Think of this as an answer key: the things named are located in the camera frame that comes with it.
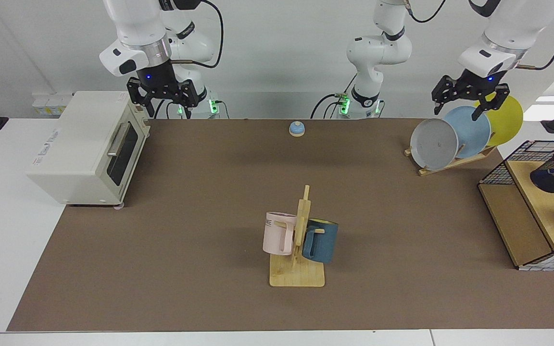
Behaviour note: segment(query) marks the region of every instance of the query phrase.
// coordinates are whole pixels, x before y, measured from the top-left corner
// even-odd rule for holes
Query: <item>mug handle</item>
[[[312,230],[309,230],[307,232],[307,239],[312,243],[311,249],[309,249],[309,259],[312,259],[315,257],[315,234],[325,234],[326,231],[323,228],[313,228]]]
[[[281,244],[279,245],[279,250],[281,250],[281,252],[286,252],[286,244],[288,243],[288,234],[291,234],[292,232],[294,232],[294,224],[292,224],[291,222],[279,222],[279,223],[286,224],[286,231],[283,233],[283,239],[281,239]]]

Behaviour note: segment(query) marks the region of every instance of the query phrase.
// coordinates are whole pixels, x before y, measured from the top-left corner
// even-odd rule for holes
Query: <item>gray plate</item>
[[[448,166],[457,156],[459,138],[454,128],[441,119],[428,119],[416,127],[410,142],[414,161],[429,171]]]

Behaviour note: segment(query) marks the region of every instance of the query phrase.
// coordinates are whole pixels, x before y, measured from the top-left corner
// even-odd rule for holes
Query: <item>white wall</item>
[[[225,18],[222,64],[205,72],[211,88],[241,118],[306,117],[320,96],[345,88],[355,70],[348,41],[376,35],[375,0],[215,0]],[[413,1],[426,17],[438,1]],[[197,28],[218,42],[211,7],[191,13]],[[385,66],[382,98],[389,116],[431,116],[430,92],[444,74],[457,77],[460,53],[483,32],[486,19],[466,0],[451,0],[426,25],[407,20],[410,61]],[[99,0],[0,0],[0,114],[32,116],[32,92],[123,90],[126,78],[101,66],[99,53],[116,38]],[[554,22],[525,63],[543,64],[554,51]],[[514,71],[505,79],[527,107],[554,81],[544,72]]]

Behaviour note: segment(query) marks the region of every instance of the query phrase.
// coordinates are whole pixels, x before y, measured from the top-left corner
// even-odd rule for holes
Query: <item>green indicator light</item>
[[[216,114],[216,112],[219,111],[219,107],[217,106],[217,103],[215,103],[215,101],[209,99],[209,105],[211,105],[211,113]]]
[[[343,115],[348,114],[350,111],[350,98],[345,96],[343,97],[343,101],[341,102],[341,108],[339,109],[339,112]]]

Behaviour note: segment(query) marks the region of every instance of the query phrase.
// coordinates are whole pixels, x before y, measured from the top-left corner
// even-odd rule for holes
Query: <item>white table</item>
[[[13,119],[0,131],[0,345],[282,345],[546,346],[554,330],[498,331],[307,331],[232,333],[5,333],[63,206],[24,175],[56,120]],[[510,146],[539,131],[527,124]]]

